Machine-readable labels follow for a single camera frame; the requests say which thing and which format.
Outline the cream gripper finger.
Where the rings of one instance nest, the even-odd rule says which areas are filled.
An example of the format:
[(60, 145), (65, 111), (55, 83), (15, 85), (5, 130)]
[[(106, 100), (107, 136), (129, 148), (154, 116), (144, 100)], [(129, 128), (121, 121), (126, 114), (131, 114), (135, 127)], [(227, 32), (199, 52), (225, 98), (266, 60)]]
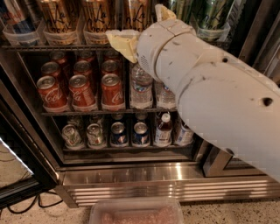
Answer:
[(137, 63), (137, 44), (141, 35), (135, 30), (111, 30), (106, 31), (108, 42), (125, 59), (132, 63)]
[(158, 22), (177, 18), (173, 11), (159, 3), (155, 5), (155, 11)]

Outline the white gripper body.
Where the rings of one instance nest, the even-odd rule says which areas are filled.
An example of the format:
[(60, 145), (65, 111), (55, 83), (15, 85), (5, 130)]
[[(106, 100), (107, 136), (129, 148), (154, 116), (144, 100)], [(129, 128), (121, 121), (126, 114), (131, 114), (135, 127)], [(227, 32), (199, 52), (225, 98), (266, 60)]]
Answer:
[(163, 82), (171, 74), (188, 71), (195, 61), (190, 39), (195, 39), (195, 30), (183, 21), (156, 22), (142, 32), (137, 43), (136, 55), (141, 68)]

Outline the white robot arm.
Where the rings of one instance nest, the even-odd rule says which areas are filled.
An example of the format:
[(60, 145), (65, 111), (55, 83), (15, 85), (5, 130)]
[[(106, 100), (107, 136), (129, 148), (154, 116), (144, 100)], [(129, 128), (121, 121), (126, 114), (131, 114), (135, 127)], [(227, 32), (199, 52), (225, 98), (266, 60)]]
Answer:
[(175, 95), (184, 123), (223, 151), (280, 181), (280, 89), (232, 54), (201, 40), (159, 4), (144, 31), (112, 30), (110, 45)]

